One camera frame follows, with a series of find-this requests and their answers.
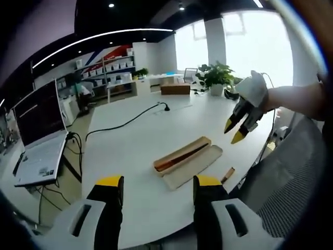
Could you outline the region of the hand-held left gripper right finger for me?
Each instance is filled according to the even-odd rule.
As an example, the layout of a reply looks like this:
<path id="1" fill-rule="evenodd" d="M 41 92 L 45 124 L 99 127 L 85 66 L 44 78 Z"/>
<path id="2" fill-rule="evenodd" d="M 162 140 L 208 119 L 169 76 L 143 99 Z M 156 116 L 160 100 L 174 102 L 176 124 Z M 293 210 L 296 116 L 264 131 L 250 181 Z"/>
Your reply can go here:
<path id="1" fill-rule="evenodd" d="M 261 220 L 239 199 L 231 199 L 221 181 L 193 178 L 194 225 L 198 249 L 263 249 Z"/>

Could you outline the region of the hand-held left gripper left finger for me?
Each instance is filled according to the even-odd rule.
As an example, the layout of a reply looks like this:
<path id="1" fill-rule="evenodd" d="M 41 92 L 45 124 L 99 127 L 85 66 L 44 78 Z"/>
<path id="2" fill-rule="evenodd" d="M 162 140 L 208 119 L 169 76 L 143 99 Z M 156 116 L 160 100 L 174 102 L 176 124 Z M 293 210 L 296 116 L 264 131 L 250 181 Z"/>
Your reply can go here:
<path id="1" fill-rule="evenodd" d="M 118 249 L 123 186 L 124 176 L 98 180 L 85 199 L 57 216 L 50 230 L 50 248 Z"/>

